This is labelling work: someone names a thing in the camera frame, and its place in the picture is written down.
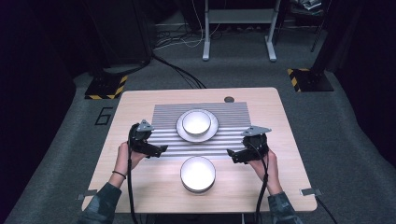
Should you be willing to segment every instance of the hand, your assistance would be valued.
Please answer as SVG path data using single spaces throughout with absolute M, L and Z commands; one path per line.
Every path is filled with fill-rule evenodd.
M 270 195 L 278 194 L 282 192 L 283 189 L 280 186 L 280 182 L 279 182 L 276 154 L 271 149 L 269 149 L 268 154 L 263 159 L 265 164 L 268 166 L 268 182 L 267 182 L 268 192 L 270 193 Z M 263 181 L 265 170 L 262 165 L 262 161 L 249 161 L 248 163 L 256 172 L 259 179 Z
M 131 154 L 132 169 L 134 169 L 136 165 L 145 157 L 147 157 L 147 155 L 132 151 Z M 119 154 L 117 155 L 114 171 L 117 171 L 123 175 L 128 174 L 128 144 L 126 142 L 121 143 L 121 145 L 119 146 Z M 110 183 L 116 188 L 120 188 L 124 180 L 125 179 L 122 175 L 114 173 L 111 175 L 110 179 L 108 180 L 108 183 Z

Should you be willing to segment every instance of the bracelet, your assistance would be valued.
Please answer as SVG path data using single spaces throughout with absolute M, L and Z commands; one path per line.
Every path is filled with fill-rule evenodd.
M 113 171 L 113 172 L 111 172 L 111 173 L 113 173 L 113 174 L 117 174 L 117 175 L 122 175 L 122 176 L 124 177 L 124 179 L 126 179 L 126 175 L 123 175 L 123 174 L 122 174 L 122 173 L 120 173 L 120 172 Z

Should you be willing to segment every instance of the gray carpet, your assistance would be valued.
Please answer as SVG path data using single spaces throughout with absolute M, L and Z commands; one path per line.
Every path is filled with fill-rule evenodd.
M 284 104 L 305 169 L 321 200 L 339 223 L 396 223 L 396 170 L 377 152 L 358 126 L 335 76 L 326 73 L 331 92 L 295 92 L 288 68 L 310 67 L 315 35 L 285 30 L 270 63 L 263 34 L 224 35 L 212 41 L 210 61 L 202 61 L 203 42 L 155 50 L 155 54 L 195 75 L 208 88 L 275 87 Z M 77 93 L 62 127 L 6 223 L 73 223 L 80 213 L 79 193 L 90 184 L 109 125 L 94 123 L 103 107 L 114 115 L 119 99 L 84 100 L 92 78 L 75 79 Z M 125 91 L 189 89 L 173 69 L 152 61 L 128 76 Z M 304 223 L 332 223 L 323 207 L 299 213 Z M 263 214 L 263 223 L 270 223 Z M 132 223 L 116 214 L 114 223 Z

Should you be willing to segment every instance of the person's right hand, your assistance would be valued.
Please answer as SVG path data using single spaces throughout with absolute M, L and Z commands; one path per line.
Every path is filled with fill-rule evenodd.
M 282 192 L 283 189 L 280 186 L 280 182 L 279 182 L 276 154 L 271 149 L 269 149 L 268 154 L 263 159 L 265 164 L 268 166 L 268 182 L 267 182 L 268 191 L 270 195 L 278 194 Z M 265 175 L 265 169 L 262 165 L 262 161 L 249 161 L 248 163 L 256 172 L 259 179 L 263 181 Z

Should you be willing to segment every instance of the wooden table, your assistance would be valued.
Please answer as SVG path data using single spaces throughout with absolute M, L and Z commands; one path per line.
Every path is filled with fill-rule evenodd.
M 161 104 L 224 103 L 232 96 L 246 102 L 252 125 L 271 128 L 268 146 L 278 159 L 279 178 L 296 211 L 317 208 L 314 196 L 302 196 L 300 189 L 311 188 L 296 146 L 279 94 L 274 88 L 126 91 L 112 121 L 89 189 L 100 189 L 109 179 L 117 157 L 118 146 L 127 140 L 134 123 L 151 122 L 154 106 Z M 249 165 L 230 159 L 211 160 L 216 168 L 214 186 L 202 195 L 187 191 L 180 180 L 183 160 L 142 160 L 132 171 L 134 209 L 136 213 L 251 213 L 262 182 Z M 126 181 L 116 212 L 129 213 Z M 265 192 L 262 211 L 268 211 Z M 92 196 L 85 198 L 84 209 Z

